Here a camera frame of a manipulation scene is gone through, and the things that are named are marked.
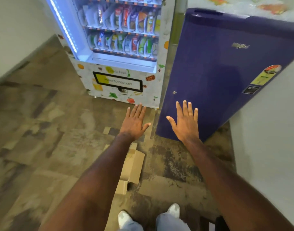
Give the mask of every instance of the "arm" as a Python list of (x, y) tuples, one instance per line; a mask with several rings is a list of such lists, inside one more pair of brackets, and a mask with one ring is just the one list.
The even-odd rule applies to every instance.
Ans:
[(198, 109), (177, 102), (177, 124), (167, 117), (173, 131), (191, 153), (231, 231), (291, 230), (293, 225), (256, 189), (227, 168), (201, 142), (198, 132)]
[(151, 125), (142, 127), (146, 107), (127, 114), (113, 143), (82, 174), (40, 231), (104, 230), (130, 144)]

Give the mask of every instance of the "person's left hand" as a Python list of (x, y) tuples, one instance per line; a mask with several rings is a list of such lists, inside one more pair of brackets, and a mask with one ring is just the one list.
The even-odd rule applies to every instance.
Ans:
[(142, 104), (135, 105), (130, 112), (130, 107), (127, 109), (126, 118), (122, 123), (119, 134), (129, 134), (132, 141), (141, 137), (151, 123), (146, 123), (143, 126), (146, 106), (142, 108)]

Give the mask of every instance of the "shoe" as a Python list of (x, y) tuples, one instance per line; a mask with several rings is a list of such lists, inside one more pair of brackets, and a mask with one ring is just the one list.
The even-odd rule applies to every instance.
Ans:
[(122, 229), (129, 221), (132, 221), (130, 215), (126, 211), (120, 211), (118, 214), (119, 228)]
[(167, 210), (167, 213), (171, 214), (173, 217), (179, 219), (180, 217), (180, 207), (178, 204), (173, 204)]

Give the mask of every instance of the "blue refrigerator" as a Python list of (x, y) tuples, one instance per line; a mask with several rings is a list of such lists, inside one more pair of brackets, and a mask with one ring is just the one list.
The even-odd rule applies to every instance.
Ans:
[(293, 60), (294, 23), (187, 9), (157, 135), (178, 140), (166, 116), (187, 100), (205, 141)]

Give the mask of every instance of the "whirlpool logo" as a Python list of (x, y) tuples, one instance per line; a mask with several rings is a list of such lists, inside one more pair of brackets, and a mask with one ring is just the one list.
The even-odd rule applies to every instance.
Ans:
[(240, 44), (240, 43), (233, 43), (232, 47), (237, 48), (237, 49), (248, 49), (249, 45)]

